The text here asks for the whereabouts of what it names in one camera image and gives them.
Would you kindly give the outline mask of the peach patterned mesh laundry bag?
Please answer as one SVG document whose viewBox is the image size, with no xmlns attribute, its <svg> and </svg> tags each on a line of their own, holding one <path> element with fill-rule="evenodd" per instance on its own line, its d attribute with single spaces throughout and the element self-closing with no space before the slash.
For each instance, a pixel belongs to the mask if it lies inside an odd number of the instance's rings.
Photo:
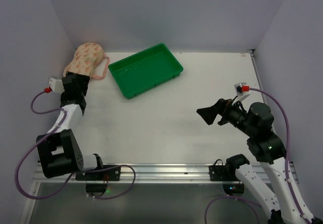
<svg viewBox="0 0 323 224">
<path fill-rule="evenodd" d="M 106 60 L 102 75 L 95 73 L 95 68 Z M 87 42 L 77 47 L 72 61 L 65 67 L 63 76 L 68 73 L 88 76 L 96 80 L 102 80 L 106 77 L 110 64 L 110 58 L 104 53 L 103 48 L 94 42 Z"/>
</svg>

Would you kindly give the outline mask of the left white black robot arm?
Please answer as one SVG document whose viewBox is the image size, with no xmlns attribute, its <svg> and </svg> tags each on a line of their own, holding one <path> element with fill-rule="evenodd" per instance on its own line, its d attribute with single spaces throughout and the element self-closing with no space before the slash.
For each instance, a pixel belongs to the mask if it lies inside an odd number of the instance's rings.
<svg viewBox="0 0 323 224">
<path fill-rule="evenodd" d="M 73 133 L 85 113 L 89 81 L 89 76 L 76 73 L 67 73 L 60 80 L 63 91 L 59 117 L 48 131 L 48 137 L 39 135 L 36 138 L 37 142 L 44 139 L 37 151 L 46 178 L 103 169 L 97 153 L 87 157 L 82 154 Z"/>
</svg>

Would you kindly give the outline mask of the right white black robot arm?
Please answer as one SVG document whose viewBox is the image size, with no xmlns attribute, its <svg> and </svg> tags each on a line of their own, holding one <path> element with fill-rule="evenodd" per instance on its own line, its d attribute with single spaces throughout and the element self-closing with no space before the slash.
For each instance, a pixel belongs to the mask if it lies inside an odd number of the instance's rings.
<svg viewBox="0 0 323 224">
<path fill-rule="evenodd" d="M 265 211 L 268 223 L 322 223 L 315 217 L 297 188 L 287 163 L 282 140 L 272 130 L 274 116 L 268 105 L 256 102 L 245 110 L 241 102 L 219 99 L 215 105 L 196 111 L 212 125 L 218 115 L 218 125 L 232 124 L 248 136 L 247 145 L 268 176 L 271 187 L 257 176 L 248 159 L 238 154 L 226 160 L 225 168 L 249 189 Z"/>
</svg>

